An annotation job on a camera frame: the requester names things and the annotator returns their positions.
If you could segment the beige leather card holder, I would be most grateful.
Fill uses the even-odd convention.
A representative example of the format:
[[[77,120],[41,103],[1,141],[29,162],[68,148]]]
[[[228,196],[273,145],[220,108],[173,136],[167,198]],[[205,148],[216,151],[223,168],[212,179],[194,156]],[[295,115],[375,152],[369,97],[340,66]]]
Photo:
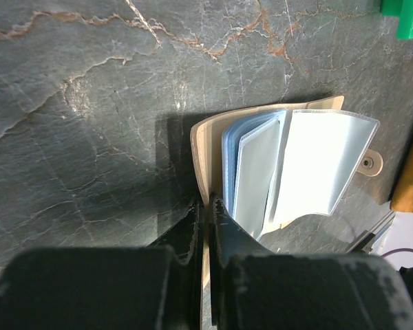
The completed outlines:
[[[259,243],[300,217],[332,215],[379,127],[342,102],[250,107],[195,124],[193,165],[208,211],[216,194]]]

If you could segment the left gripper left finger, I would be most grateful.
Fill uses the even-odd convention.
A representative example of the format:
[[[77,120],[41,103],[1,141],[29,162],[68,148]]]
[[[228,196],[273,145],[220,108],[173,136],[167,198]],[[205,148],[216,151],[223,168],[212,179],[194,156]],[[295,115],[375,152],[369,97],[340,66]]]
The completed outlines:
[[[37,248],[0,277],[0,329],[199,329],[204,206],[145,247]]]

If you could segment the green plastic bin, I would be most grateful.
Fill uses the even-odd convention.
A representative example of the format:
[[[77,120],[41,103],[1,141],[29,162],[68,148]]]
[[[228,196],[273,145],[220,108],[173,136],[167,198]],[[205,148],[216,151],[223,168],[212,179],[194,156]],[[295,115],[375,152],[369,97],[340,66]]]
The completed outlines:
[[[413,0],[382,0],[381,14],[399,19],[396,31],[398,39],[413,39]]]

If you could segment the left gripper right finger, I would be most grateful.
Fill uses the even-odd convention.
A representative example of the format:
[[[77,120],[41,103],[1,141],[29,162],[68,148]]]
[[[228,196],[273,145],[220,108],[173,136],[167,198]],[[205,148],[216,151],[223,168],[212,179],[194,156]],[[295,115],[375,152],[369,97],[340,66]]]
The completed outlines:
[[[209,202],[211,321],[218,329],[413,329],[402,277],[367,254],[275,254]]]

